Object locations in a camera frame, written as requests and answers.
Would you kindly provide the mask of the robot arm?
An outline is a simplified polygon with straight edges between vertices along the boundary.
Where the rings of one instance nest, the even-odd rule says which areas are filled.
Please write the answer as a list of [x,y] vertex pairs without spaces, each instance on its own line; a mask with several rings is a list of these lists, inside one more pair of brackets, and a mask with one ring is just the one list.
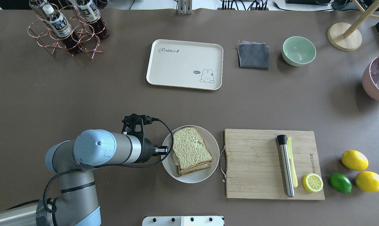
[[75,140],[51,147],[47,168],[55,173],[39,200],[0,212],[0,226],[99,226],[100,205],[93,170],[104,166],[137,168],[153,156],[167,157],[172,147],[153,145],[144,126],[158,118],[126,116],[121,133],[86,130]]

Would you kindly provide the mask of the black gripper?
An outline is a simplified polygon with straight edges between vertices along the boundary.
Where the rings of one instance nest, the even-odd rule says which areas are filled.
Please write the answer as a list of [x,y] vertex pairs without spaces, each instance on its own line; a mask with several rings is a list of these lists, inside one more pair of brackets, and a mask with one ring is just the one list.
[[144,126],[156,121],[156,118],[147,115],[131,114],[122,120],[122,134],[125,134],[131,143],[131,153],[124,162],[127,164],[145,163],[152,156],[168,154],[168,146],[154,146],[149,139],[145,138]]

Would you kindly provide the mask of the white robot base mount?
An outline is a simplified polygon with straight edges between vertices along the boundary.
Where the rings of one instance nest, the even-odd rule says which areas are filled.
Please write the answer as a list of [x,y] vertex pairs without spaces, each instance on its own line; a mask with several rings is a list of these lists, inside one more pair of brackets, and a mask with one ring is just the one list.
[[223,216],[148,216],[142,226],[224,226]]

